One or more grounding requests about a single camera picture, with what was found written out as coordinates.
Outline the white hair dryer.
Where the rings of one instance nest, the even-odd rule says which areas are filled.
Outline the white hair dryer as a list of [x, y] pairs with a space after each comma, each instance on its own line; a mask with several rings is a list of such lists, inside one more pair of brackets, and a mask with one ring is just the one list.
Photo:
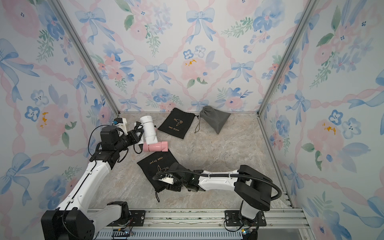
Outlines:
[[[151, 116], [144, 116], [144, 117], [141, 117], [138, 122], [141, 122], [144, 128], [144, 135], [143, 135], [144, 142], [146, 142], [147, 144], [158, 143], [159, 141], [157, 139], [157, 134], [156, 134], [157, 129], [154, 125], [153, 118]], [[141, 154], [143, 152], [144, 142], [137, 143], [137, 145], [140, 148], [140, 152], [137, 152], [134, 146], [134, 151], [136, 154]]]

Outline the black pouch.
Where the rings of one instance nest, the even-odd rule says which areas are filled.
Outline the black pouch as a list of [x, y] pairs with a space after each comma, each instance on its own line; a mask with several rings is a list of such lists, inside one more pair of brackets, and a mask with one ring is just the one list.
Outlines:
[[158, 127], [158, 131], [183, 140], [195, 118], [198, 119], [199, 117], [193, 113], [174, 108]]
[[171, 151], [154, 152], [137, 163], [154, 187], [158, 203], [160, 202], [158, 193], [165, 190], [167, 184], [158, 180], [153, 180], [153, 177], [159, 172], [168, 171], [170, 166], [174, 163], [178, 163], [178, 161]]

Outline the grey drawstring pouch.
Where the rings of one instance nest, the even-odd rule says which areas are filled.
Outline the grey drawstring pouch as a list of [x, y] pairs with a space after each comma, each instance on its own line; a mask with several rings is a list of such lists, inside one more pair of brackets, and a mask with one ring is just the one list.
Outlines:
[[203, 107], [197, 115], [199, 122], [195, 128], [195, 133], [200, 131], [201, 119], [203, 119], [219, 134], [230, 115], [231, 113], [216, 110], [211, 106]]

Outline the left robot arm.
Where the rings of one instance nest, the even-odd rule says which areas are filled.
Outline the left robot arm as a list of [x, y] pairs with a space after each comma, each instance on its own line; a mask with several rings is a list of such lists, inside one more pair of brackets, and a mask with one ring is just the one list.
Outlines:
[[102, 127], [101, 142], [91, 155], [86, 172], [65, 200], [41, 218], [46, 240], [92, 240], [112, 223], [126, 227], [133, 221], [128, 204], [123, 201], [110, 202], [92, 214], [88, 210], [104, 178], [122, 161], [121, 152], [128, 152], [130, 146], [138, 144], [143, 134], [140, 122], [131, 131], [116, 125]]

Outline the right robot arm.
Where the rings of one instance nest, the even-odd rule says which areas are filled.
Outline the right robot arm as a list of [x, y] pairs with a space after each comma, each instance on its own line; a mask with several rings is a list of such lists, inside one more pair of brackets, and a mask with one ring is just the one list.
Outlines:
[[177, 192], [182, 187], [192, 192], [222, 190], [235, 192], [242, 199], [240, 216], [254, 220], [259, 212], [271, 209], [271, 202], [280, 198], [282, 191], [273, 181], [255, 169], [241, 165], [230, 172], [209, 172], [188, 170], [178, 163], [165, 172], [158, 172], [154, 180], [167, 184], [168, 189]]

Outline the pink hair dryer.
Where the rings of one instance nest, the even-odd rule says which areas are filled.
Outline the pink hair dryer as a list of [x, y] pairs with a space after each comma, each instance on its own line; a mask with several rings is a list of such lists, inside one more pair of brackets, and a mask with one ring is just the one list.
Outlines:
[[147, 144], [144, 142], [143, 144], [144, 152], [168, 152], [168, 142], [158, 142], [156, 144]]

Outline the aluminium front rail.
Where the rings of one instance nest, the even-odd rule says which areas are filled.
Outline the aluminium front rail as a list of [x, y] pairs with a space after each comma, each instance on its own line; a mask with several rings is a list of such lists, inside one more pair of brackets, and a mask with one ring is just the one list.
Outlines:
[[127, 227], [115, 223], [95, 240], [313, 240], [302, 209], [271, 209], [252, 227], [241, 226], [236, 209], [132, 209]]

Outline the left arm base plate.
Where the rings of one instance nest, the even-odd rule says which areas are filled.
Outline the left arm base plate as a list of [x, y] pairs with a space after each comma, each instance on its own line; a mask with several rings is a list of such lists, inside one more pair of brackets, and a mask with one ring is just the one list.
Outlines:
[[108, 225], [108, 227], [142, 227], [146, 216], [145, 210], [130, 210], [127, 217], [122, 217]]

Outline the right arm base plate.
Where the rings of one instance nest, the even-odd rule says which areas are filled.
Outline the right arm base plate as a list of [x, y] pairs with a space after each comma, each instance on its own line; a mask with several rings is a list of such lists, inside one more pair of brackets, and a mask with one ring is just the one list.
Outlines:
[[259, 211], [253, 220], [249, 220], [240, 214], [239, 210], [226, 210], [225, 214], [225, 226], [226, 227], [266, 227], [266, 218], [263, 211]]

